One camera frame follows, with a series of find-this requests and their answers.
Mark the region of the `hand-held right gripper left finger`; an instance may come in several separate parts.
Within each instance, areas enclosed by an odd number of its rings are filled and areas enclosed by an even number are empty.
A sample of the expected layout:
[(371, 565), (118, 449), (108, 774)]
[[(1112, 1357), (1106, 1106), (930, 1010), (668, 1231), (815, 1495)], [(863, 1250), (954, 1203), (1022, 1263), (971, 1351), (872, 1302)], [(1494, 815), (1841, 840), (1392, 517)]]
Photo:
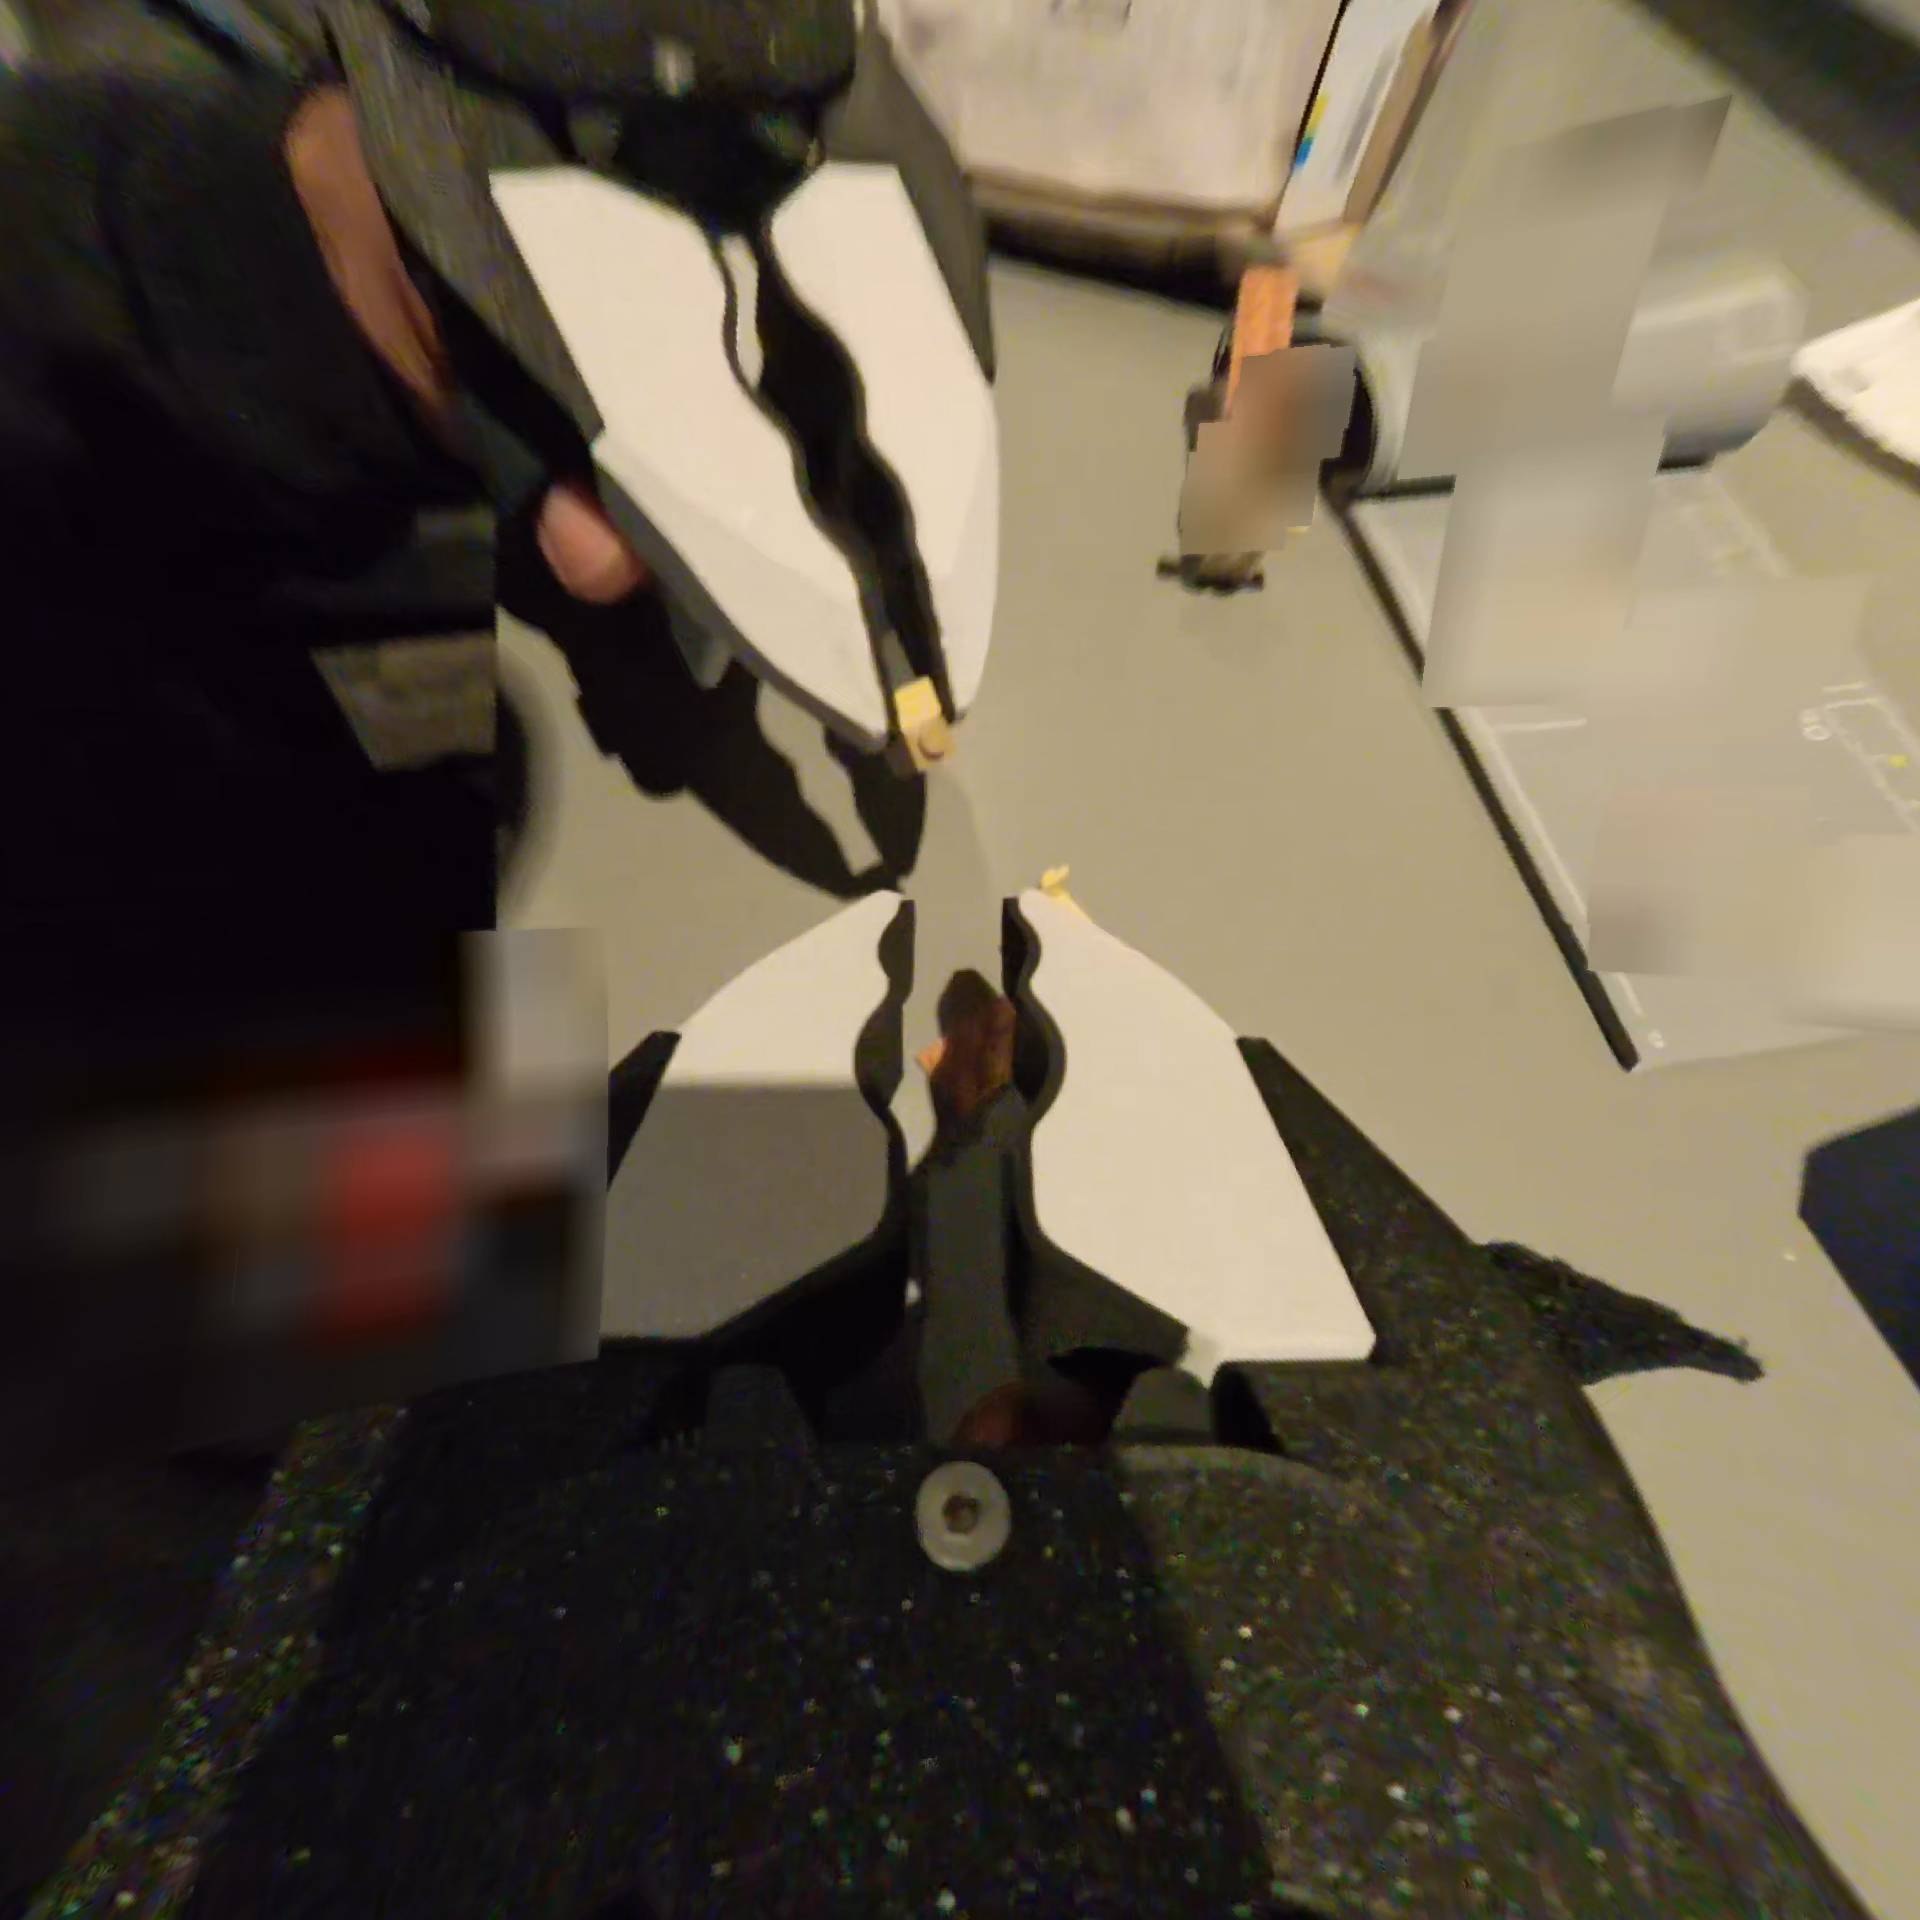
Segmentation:
[(876, 1247), (916, 907), (873, 894), (684, 1022), (609, 1189), (609, 1335), (710, 1338)]

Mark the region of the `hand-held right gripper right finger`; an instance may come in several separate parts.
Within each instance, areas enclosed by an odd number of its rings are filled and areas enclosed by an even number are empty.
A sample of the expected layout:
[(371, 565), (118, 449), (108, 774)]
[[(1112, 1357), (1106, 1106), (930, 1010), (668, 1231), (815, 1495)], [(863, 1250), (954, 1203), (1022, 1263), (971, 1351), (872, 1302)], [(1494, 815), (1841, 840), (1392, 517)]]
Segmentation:
[(1369, 1360), (1377, 1329), (1230, 1024), (1067, 898), (1031, 888), (1002, 913), (1006, 990), (1041, 1041), (1028, 1231), (1094, 1291), (1039, 1310), (1046, 1347)]

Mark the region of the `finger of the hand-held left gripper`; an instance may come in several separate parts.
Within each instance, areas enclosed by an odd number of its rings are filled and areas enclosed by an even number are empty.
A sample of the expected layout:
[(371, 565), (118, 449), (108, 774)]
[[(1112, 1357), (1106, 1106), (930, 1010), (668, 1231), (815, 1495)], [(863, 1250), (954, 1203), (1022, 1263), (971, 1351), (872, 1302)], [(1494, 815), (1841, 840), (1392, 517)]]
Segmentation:
[(919, 567), (880, 553), (902, 520), (879, 461), (855, 450), (849, 362), (786, 294), (770, 230), (755, 254), (728, 251), (760, 294), (745, 350), (769, 399), (751, 403), (719, 365), (719, 270), (691, 231), (580, 169), (492, 185), (537, 289), (561, 301), (591, 395), (612, 405), (592, 446), (609, 507), (699, 647), (890, 753), (895, 689), (921, 677)]
[(902, 520), (887, 561), (919, 567), (930, 666), (956, 721), (979, 697), (1002, 577), (1002, 446), (983, 370), (897, 167), (830, 161), (772, 215), (779, 280), (849, 362), (855, 450)]

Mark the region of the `grey desk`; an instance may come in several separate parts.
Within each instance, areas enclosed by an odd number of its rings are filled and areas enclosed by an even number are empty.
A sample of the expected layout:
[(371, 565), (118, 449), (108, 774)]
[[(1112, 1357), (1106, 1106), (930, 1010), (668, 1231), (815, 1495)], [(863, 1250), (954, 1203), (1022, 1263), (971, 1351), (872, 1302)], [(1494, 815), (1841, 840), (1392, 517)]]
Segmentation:
[(1812, 1143), (1915, 1105), (1915, 1035), (1624, 1073), (1339, 531), (1262, 593), (1159, 579), (1215, 317), (1010, 259), (992, 298), (999, 629), (906, 882), (914, 1021), (1067, 866), (1470, 1237), (1743, 1338), (1762, 1384), (1592, 1405), (1776, 1782), (1915, 1917), (1915, 1392), (1798, 1216)]

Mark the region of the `person's left hand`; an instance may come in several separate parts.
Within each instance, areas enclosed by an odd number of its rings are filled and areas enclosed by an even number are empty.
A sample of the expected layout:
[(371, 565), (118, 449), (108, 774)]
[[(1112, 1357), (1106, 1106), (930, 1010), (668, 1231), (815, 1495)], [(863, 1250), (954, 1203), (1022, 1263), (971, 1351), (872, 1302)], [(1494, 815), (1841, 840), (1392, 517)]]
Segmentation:
[[(408, 391), (427, 437), (475, 470), (475, 441), (442, 323), (403, 257), (360, 138), (346, 88), (316, 88), (284, 135), (288, 176), (353, 326)], [(539, 555), (569, 598), (612, 609), (655, 585), (588, 470), (542, 470), (532, 503)]]

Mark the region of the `orange and tan brick model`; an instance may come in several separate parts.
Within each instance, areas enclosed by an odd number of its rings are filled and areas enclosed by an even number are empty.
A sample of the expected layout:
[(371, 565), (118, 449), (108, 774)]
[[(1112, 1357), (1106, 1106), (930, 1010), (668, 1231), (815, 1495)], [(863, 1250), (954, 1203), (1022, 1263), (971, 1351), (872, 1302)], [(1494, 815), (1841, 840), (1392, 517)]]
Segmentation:
[(1177, 547), (1159, 575), (1190, 593), (1259, 591), (1268, 561), (1313, 526), (1359, 407), (1356, 353), (1300, 320), (1296, 275), (1249, 267), (1212, 373), (1187, 394)]

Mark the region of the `white printed paper bag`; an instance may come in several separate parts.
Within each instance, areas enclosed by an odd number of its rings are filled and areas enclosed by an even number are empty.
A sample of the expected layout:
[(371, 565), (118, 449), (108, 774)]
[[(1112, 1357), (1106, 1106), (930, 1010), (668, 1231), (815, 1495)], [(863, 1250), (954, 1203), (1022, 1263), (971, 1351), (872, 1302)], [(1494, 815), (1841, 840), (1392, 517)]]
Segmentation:
[(1152, 208), (1278, 205), (1339, 3), (883, 3), (977, 176)]

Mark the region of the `grey instruction booklet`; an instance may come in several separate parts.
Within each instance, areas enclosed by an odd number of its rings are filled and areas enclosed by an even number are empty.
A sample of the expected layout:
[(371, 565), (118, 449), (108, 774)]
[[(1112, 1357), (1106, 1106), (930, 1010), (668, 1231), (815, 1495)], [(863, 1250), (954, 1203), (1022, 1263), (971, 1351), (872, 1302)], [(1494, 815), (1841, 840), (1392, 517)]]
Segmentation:
[[(1431, 302), (1419, 282), (1332, 294), (1304, 330), (1359, 354), (1356, 450), (1337, 458), (1339, 514), (1408, 658), (1424, 663), (1454, 478), (1403, 450)], [(1659, 375), (1668, 440), (1650, 482), (1640, 585), (1692, 593), (1787, 584), (1787, 563), (1714, 465), (1762, 432), (1791, 389), (1809, 298), (1774, 257), (1737, 247), (1656, 259), (1624, 368)], [(1759, 986), (1600, 969), (1587, 958), (1587, 888), (1608, 761), (1592, 727), (1554, 707), (1460, 707), (1444, 727), (1603, 1035), (1630, 1073), (1841, 1041)], [(1747, 784), (1807, 789), (1824, 838), (1915, 838), (1915, 731), (1865, 673), (1858, 641), (1794, 683)]]

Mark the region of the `empty white paper bag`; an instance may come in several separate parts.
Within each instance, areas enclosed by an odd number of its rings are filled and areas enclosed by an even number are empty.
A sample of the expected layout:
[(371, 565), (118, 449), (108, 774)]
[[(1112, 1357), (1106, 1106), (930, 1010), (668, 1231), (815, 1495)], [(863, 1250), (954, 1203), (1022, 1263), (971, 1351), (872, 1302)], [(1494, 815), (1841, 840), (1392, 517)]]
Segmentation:
[(1811, 338), (1793, 375), (1878, 454), (1919, 473), (1919, 301)]

